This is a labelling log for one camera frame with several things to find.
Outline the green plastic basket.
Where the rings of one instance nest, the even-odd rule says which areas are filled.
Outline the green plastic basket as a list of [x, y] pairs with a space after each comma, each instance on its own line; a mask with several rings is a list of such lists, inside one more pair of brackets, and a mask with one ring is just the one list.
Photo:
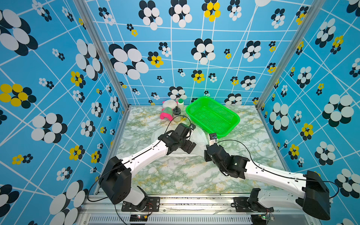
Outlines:
[[187, 106], [186, 113], [201, 129], [219, 138], [227, 136], [240, 122], [238, 114], [207, 96]]

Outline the white bottle green cap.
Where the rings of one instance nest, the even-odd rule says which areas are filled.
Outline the white bottle green cap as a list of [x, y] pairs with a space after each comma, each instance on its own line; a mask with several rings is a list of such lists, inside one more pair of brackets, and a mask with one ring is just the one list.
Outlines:
[[181, 98], [178, 100], [178, 108], [181, 112], [184, 112], [184, 100]]

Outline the right aluminium corner post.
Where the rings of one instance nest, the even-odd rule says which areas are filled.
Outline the right aluminium corner post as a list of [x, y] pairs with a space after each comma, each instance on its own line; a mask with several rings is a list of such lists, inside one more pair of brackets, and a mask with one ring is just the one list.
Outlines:
[[312, 5], [310, 6], [310, 9], [309, 9], [309, 12], [308, 12], [308, 15], [307, 15], [305, 21], [302, 23], [302, 25], [300, 25], [299, 29], [295, 33], [292, 41], [290, 42], [288, 48], [286, 49], [284, 55], [282, 56], [282, 58], [279, 62], [279, 65], [277, 66], [276, 72], [270, 78], [264, 91], [262, 92], [262, 95], [259, 98], [259, 102], [256, 105], [256, 108], [258, 111], [261, 110], [261, 107], [265, 103], [265, 100], [270, 96], [271, 90], [272, 90], [275, 82], [280, 78], [282, 72], [284, 71], [286, 66], [289, 64], [293, 54], [295, 53], [295, 50], [296, 50], [298, 44], [305, 37], [307, 31], [313, 24], [314, 20], [316, 19], [317, 15], [319, 14], [319, 12], [325, 2], [326, 2], [326, 0], [313, 1]]

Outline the pink green plush toy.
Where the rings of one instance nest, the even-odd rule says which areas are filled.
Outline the pink green plush toy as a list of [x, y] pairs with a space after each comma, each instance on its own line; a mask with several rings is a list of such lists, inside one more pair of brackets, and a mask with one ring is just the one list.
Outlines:
[[160, 119], [165, 120], [168, 119], [170, 122], [173, 120], [173, 110], [170, 107], [166, 107], [162, 109], [160, 114]]

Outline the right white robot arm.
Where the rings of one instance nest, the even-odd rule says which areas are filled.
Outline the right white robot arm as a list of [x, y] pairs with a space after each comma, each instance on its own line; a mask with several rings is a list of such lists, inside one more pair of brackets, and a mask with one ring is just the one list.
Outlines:
[[204, 151], [206, 162], [213, 162], [225, 176], [260, 181], [278, 187], [284, 194], [271, 194], [259, 188], [253, 190], [248, 205], [253, 211], [272, 207], [302, 209], [306, 214], [330, 220], [330, 191], [321, 177], [312, 171], [293, 173], [254, 162], [251, 158], [231, 156], [216, 143]]

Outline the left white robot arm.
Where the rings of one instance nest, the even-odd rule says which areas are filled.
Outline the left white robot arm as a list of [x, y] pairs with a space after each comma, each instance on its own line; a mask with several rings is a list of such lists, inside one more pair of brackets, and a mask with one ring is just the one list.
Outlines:
[[153, 161], [178, 149], [190, 154], [196, 147], [196, 143], [190, 141], [195, 129], [192, 123], [189, 126], [180, 123], [175, 130], [166, 131], [143, 150], [125, 158], [120, 155], [112, 157], [98, 180], [112, 204], [128, 202], [139, 207], [146, 205], [148, 195], [140, 187], [132, 187], [132, 178]]

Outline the white translucent plastic bag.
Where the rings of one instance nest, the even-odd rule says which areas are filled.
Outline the white translucent plastic bag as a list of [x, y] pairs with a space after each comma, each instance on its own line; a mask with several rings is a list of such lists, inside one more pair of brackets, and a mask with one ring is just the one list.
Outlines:
[[[175, 130], [176, 127], [177, 127], [176, 124], [170, 125], [167, 131]], [[166, 127], [161, 127], [160, 129], [153, 132], [153, 134], [151, 136], [151, 142], [153, 143], [154, 141], [158, 141], [158, 137], [160, 135], [162, 135], [165, 132], [165, 130], [166, 130]], [[192, 150], [191, 153], [186, 153], [183, 150], [178, 149], [168, 156], [169, 157], [178, 157], [178, 158], [203, 156], [203, 152], [206, 149], [206, 145], [208, 144], [208, 138], [206, 137], [205, 133], [203, 132], [203, 130], [201, 128], [197, 127], [194, 131], [192, 131], [190, 141], [196, 143], [196, 146]]]

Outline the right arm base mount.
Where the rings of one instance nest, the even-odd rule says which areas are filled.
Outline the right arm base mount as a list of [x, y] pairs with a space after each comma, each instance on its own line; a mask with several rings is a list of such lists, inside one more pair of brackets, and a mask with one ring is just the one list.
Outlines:
[[234, 197], [231, 207], [235, 208], [236, 212], [274, 212], [273, 207], [266, 208], [260, 204], [260, 191], [260, 188], [253, 188], [249, 197]]

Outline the left aluminium corner post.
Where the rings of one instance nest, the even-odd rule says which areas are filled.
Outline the left aluminium corner post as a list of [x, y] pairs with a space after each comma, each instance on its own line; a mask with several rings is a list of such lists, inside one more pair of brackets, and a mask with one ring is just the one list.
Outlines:
[[100, 40], [100, 36], [97, 32], [95, 23], [93, 22], [93, 20], [91, 18], [90, 11], [87, 8], [86, 2], [81, 1], [81, 0], [74, 0], [74, 4], [75, 4], [81, 18], [85, 22], [85, 25], [87, 25], [87, 31], [89, 33], [89, 36], [90, 36], [91, 40], [93, 41], [93, 44], [95, 45], [95, 48], [99, 54], [99, 57], [109, 75], [110, 81], [113, 84], [114, 89], [116, 90], [117, 94], [119, 95], [120, 101], [126, 111], [129, 109], [129, 103], [126, 99], [124, 92], [122, 91], [120, 82], [115, 74], [115, 71], [114, 71], [112, 65], [111, 65], [110, 59], [107, 56], [105, 47], [103, 46], [103, 44]]

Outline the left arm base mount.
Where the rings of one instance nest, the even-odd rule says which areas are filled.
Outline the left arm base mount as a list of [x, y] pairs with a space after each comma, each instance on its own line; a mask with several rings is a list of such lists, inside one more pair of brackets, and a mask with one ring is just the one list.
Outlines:
[[138, 205], [124, 200], [122, 212], [159, 212], [160, 197], [146, 196]]

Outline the clear jar black lid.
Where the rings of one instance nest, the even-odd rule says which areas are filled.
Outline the clear jar black lid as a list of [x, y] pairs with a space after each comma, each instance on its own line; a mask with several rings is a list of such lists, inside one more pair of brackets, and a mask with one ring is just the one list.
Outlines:
[[180, 122], [182, 120], [181, 109], [178, 106], [172, 110], [172, 117], [174, 122]]

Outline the white round plush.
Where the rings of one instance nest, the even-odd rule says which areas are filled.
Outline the white round plush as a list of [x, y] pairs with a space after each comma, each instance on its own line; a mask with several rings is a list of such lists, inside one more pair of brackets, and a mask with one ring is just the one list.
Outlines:
[[173, 100], [173, 99], [168, 99], [168, 100], [166, 100], [166, 101], [164, 101], [163, 102], [163, 104], [162, 104], [162, 108], [163, 109], [166, 109], [166, 108], [170, 108], [170, 109], [174, 109], [174, 108], [176, 108], [177, 107], [177, 102], [175, 101], [175, 100]]

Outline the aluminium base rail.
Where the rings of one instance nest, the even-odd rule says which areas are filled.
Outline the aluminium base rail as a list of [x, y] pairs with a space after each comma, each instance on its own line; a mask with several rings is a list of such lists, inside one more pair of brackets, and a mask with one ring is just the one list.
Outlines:
[[156, 211], [122, 212], [122, 204], [110, 200], [86, 201], [78, 225], [320, 225], [321, 221], [301, 210], [275, 207], [258, 213], [232, 207], [235, 197], [248, 194], [159, 195]]

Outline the aluminium corner post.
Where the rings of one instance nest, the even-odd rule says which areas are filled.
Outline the aluminium corner post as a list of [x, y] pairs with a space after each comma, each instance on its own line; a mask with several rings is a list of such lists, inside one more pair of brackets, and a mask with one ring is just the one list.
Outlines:
[[309, 12], [308, 12], [308, 15], [307, 15], [305, 21], [302, 23], [302, 25], [300, 25], [299, 29], [295, 33], [292, 41], [290, 42], [288, 48], [286, 49], [284, 55], [282, 56], [282, 58], [279, 62], [279, 65], [277, 66], [276, 72], [270, 78], [264, 91], [262, 92], [262, 95], [259, 98], [259, 102], [256, 105], [256, 108], [258, 111], [261, 110], [261, 107], [265, 103], [265, 100], [270, 96], [271, 90], [272, 90], [275, 82], [280, 78], [282, 72], [284, 71], [286, 66], [289, 64], [293, 54], [295, 53], [295, 50], [296, 50], [298, 44], [305, 37], [307, 31], [313, 24], [314, 20], [316, 19], [317, 15], [319, 14], [319, 12], [325, 2], [326, 2], [326, 0], [313, 1], [312, 5], [310, 6], [310, 9], [309, 9]]
[[105, 47], [103, 46], [103, 44], [100, 40], [100, 36], [97, 32], [95, 23], [93, 22], [93, 20], [91, 18], [90, 11], [87, 8], [86, 2], [81, 1], [81, 0], [74, 0], [74, 4], [75, 4], [81, 18], [85, 22], [85, 25], [87, 25], [87, 31], [89, 33], [89, 36], [90, 36], [91, 40], [93, 41], [93, 44], [95, 45], [95, 48], [99, 54], [99, 57], [109, 75], [110, 81], [113, 84], [114, 89], [116, 90], [117, 94], [119, 95], [120, 101], [126, 111], [129, 109], [129, 103], [126, 99], [124, 92], [122, 91], [120, 82], [115, 74], [115, 71], [114, 71], [112, 65], [111, 65], [110, 59], [107, 56]]

